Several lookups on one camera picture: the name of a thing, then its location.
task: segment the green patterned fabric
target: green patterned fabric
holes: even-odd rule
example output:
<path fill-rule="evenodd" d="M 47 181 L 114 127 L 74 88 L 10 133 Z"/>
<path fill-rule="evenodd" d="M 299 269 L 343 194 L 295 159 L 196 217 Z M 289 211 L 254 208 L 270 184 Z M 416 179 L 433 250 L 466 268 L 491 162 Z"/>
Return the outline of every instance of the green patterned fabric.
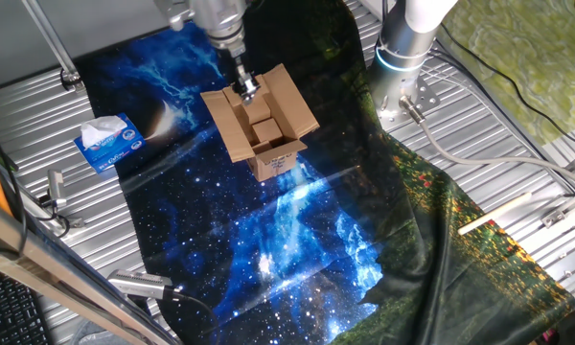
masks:
<path fill-rule="evenodd" d="M 565 131 L 575 129 L 574 0 L 459 0 L 444 21 L 451 34 L 514 79 L 524 98 Z M 509 82 L 440 39 L 540 144 L 561 136 L 520 103 Z"/>
<path fill-rule="evenodd" d="M 364 82 L 356 83 L 353 89 L 366 88 Z M 370 94 L 365 93 L 359 99 L 363 111 L 376 121 Z M 389 235 L 390 240 L 378 262 L 384 272 L 392 272 L 417 262 L 422 265 L 426 261 L 434 261 L 430 257 L 414 257 L 418 252 L 415 248 L 422 245 L 423 232 L 428 227 L 442 226 L 437 222 L 442 219 L 448 228 L 449 256 L 452 264 L 456 265 L 451 270 L 461 272 L 453 282 L 456 284 L 460 281 L 461 287 L 445 291 L 447 295 L 440 301 L 442 317 L 436 320 L 440 324 L 447 322 L 458 330 L 449 328 L 447 333 L 438 335 L 437 339 L 442 339 L 438 344 L 526 344 L 534 338 L 534 334 L 542 333 L 575 308 L 573 297 L 493 221 L 467 236 L 458 235 L 457 230 L 461 226 L 484 215 L 484 212 L 446 173 L 389 135 L 388 139 L 415 219 L 404 224 L 400 230 L 392 228 L 388 231 L 390 234 L 380 235 Z M 433 252 L 440 243 L 429 239 L 425 245 Z M 423 303 L 426 297 L 417 289 L 398 297 L 378 288 L 380 286 L 369 291 L 364 299 L 375 301 L 379 309 L 352 330 L 340 335 L 333 344 L 401 343 L 400 334 L 405 328 L 413 327 L 413 319 L 421 317 L 414 306 Z M 497 301 L 509 301 L 511 312 L 496 317 L 487 314 L 485 309 Z M 504 335 L 509 330 L 498 328 L 507 322 L 499 319 L 502 317 L 511 319 L 510 323 L 522 323 L 522 327 L 531 328 L 530 335 L 505 339 Z M 502 335 L 488 338 L 490 330 Z"/>

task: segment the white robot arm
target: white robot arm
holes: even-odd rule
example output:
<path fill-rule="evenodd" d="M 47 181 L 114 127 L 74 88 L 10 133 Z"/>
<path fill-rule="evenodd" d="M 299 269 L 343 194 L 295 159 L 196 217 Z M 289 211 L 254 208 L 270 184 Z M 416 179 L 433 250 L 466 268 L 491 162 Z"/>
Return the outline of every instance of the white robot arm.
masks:
<path fill-rule="evenodd" d="M 384 13 L 370 84 L 378 114 L 402 113 L 399 100 L 418 98 L 418 76 L 437 28 L 457 0 L 398 0 Z"/>

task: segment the black keyboard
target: black keyboard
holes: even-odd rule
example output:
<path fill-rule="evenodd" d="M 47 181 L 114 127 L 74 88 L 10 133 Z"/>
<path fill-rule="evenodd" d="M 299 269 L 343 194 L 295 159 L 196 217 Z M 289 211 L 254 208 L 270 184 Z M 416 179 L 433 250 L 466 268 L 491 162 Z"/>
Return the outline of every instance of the black keyboard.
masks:
<path fill-rule="evenodd" d="M 51 345 L 35 293 L 0 273 L 0 345 Z"/>

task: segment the box flap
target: box flap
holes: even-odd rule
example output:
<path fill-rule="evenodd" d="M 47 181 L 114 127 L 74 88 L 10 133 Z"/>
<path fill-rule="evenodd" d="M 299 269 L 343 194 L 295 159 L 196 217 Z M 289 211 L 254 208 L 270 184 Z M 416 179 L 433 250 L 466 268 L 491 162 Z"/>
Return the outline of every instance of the box flap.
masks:
<path fill-rule="evenodd" d="M 258 154 L 258 159 L 263 161 L 265 164 L 270 163 L 273 159 L 281 156 L 285 156 L 289 153 L 295 153 L 307 148 L 300 140 L 294 140 L 293 142 L 281 145 L 279 148 L 271 149 L 266 152 Z"/>
<path fill-rule="evenodd" d="M 260 88 L 258 89 L 258 92 L 256 92 L 256 94 L 260 94 L 260 95 L 265 95 L 268 93 L 268 86 L 266 86 L 266 81 L 264 79 L 264 77 L 262 77 L 261 75 L 257 75 L 256 77 L 256 81 L 258 82 L 258 84 L 260 85 Z"/>
<path fill-rule="evenodd" d="M 284 136 L 289 139 L 298 139 L 294 129 L 291 127 L 291 123 L 284 114 L 284 110 L 279 106 L 271 93 L 264 95 L 264 101 L 270 108 L 270 116 L 275 119 L 275 122 L 279 126 L 281 132 L 284 133 Z"/>
<path fill-rule="evenodd" d="M 242 103 L 241 96 L 237 95 L 237 93 L 234 92 L 234 90 L 232 90 L 232 86 L 226 86 L 223 88 L 222 91 L 231 106 L 234 107 L 241 105 Z"/>
<path fill-rule="evenodd" d="M 256 138 L 253 135 L 253 129 L 249 124 L 249 118 L 247 117 L 245 110 L 242 108 L 242 106 L 236 106 L 232 108 L 232 111 L 234 111 L 234 115 L 237 117 L 237 121 L 239 124 L 241 124 L 242 132 L 245 133 L 245 138 L 247 138 L 249 144 L 255 142 Z"/>
<path fill-rule="evenodd" d="M 256 154 L 260 154 L 262 152 L 266 152 L 268 150 L 271 150 L 272 146 L 267 141 L 264 141 L 264 142 L 261 142 L 260 144 L 258 144 L 256 146 L 254 146 L 252 149 L 254 152 L 256 152 Z"/>
<path fill-rule="evenodd" d="M 200 94 L 207 104 L 232 163 L 255 156 L 232 107 L 221 91 Z"/>
<path fill-rule="evenodd" d="M 319 128 L 317 120 L 283 64 L 264 74 L 264 80 L 295 133 L 296 137 L 293 139 L 300 139 L 303 135 Z"/>

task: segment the cardboard box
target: cardboard box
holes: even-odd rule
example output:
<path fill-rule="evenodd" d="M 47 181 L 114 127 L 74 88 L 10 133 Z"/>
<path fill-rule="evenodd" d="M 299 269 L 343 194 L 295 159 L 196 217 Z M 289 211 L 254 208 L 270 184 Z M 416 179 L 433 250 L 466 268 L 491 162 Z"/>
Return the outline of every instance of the cardboard box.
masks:
<path fill-rule="evenodd" d="M 277 126 L 275 119 L 270 118 L 252 126 L 251 128 L 253 129 L 253 135 L 258 143 L 268 142 L 273 148 L 283 144 L 284 134 L 279 129 L 279 126 Z"/>
<path fill-rule="evenodd" d="M 264 181 L 296 165 L 297 152 L 307 148 L 300 138 L 318 129 L 319 124 L 284 65 L 257 76 L 256 80 L 261 88 L 255 100 L 264 102 L 270 115 L 270 120 L 257 125 L 251 121 L 264 120 L 265 107 L 258 104 L 248 109 L 232 88 L 201 96 L 232 162 L 246 160 L 256 179 Z"/>

